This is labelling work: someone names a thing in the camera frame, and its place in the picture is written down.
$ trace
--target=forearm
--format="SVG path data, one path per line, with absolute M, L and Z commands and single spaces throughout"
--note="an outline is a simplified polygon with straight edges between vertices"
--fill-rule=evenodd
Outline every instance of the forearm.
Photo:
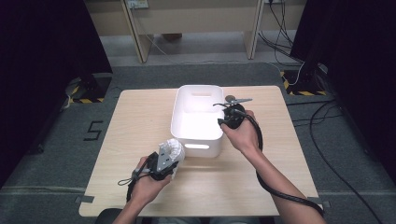
M 146 205 L 134 200 L 129 201 L 125 204 L 124 208 L 114 220 L 113 224 L 131 224 L 134 223 L 139 213 L 143 210 Z
M 272 189 L 306 199 L 305 196 L 256 148 L 243 153 L 262 180 Z M 285 223 L 325 223 L 318 211 L 309 206 L 272 195 L 276 208 Z

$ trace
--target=white object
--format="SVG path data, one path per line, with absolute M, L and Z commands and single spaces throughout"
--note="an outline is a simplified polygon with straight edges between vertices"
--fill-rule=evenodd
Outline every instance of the white object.
M 223 135 L 218 119 L 224 118 L 219 86 L 186 85 L 177 91 L 171 134 L 184 146 L 186 157 L 214 158 L 220 154 Z

